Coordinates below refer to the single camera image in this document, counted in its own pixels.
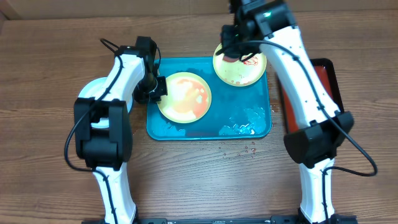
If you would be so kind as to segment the light blue plate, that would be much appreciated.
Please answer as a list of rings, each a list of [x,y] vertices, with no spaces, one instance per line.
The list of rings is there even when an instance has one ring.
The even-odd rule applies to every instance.
[[[96,100],[103,94],[105,91],[106,77],[97,78],[89,82],[78,95],[79,98],[92,98],[94,97]],[[127,112],[130,113],[133,105],[133,98],[130,96],[127,98],[125,95],[125,84],[122,84],[120,81],[117,81],[112,89],[110,89],[109,93],[103,98],[103,101],[112,101],[112,100],[120,100],[125,101],[127,106]],[[92,128],[96,129],[106,129],[109,128],[109,119],[107,117],[100,118],[97,123],[91,123]]]

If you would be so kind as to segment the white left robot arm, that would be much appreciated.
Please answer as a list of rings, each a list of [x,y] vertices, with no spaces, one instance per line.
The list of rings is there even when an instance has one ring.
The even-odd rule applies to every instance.
[[[165,77],[159,76],[160,49],[155,44],[111,44],[114,66],[109,75],[87,84],[75,101],[75,124],[66,140],[75,139],[76,154],[84,172],[99,185],[105,216],[100,223],[134,223],[137,207],[127,175],[132,152],[129,114],[133,98],[140,103],[159,101],[167,94]]]

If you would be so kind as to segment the orange green sponge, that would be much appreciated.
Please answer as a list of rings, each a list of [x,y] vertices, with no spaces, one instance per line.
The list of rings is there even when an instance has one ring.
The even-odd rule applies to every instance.
[[[225,62],[233,63],[233,62],[238,61],[239,58],[231,58],[231,57],[228,57],[228,56],[224,55],[224,56],[223,56],[223,60],[224,60]]]

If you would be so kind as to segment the yellow plate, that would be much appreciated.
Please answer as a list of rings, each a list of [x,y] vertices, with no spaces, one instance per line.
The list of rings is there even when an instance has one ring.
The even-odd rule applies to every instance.
[[[249,60],[241,62],[227,62],[224,54],[216,55],[221,49],[219,44],[213,54],[213,68],[218,77],[232,86],[248,86],[256,83],[264,74],[267,67],[267,58],[264,54],[256,54]]]
[[[210,109],[211,90],[204,79],[190,72],[174,73],[166,78],[167,95],[157,104],[160,112],[176,123],[192,123]]]

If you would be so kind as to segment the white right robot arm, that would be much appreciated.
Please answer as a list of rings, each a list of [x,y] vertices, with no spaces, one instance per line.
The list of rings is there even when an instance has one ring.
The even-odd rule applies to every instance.
[[[337,215],[331,201],[331,168],[353,117],[340,110],[320,81],[291,10],[283,1],[230,1],[229,11],[234,23],[223,26],[217,53],[242,62],[263,53],[292,108],[297,129],[284,136],[284,144],[300,169],[298,222],[356,223]]]

